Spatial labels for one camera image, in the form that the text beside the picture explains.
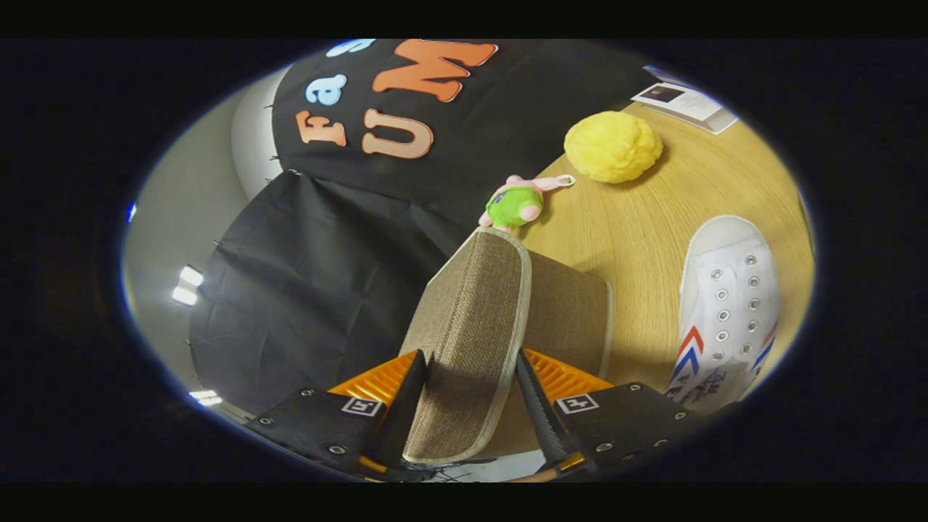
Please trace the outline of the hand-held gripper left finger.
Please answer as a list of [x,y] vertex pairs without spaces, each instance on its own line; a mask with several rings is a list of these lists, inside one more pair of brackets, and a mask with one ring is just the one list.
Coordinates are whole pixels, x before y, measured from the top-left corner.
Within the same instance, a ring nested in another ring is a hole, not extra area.
[[424,479],[403,452],[427,364],[420,350],[322,390],[304,386],[246,423],[309,463],[355,479]]

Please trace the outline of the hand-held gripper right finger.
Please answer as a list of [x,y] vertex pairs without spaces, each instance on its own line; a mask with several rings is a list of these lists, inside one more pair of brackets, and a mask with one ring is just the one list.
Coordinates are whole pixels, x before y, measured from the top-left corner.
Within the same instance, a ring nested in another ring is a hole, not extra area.
[[646,384],[611,384],[523,348],[519,381],[544,455],[533,479],[611,479],[673,452],[708,419]]

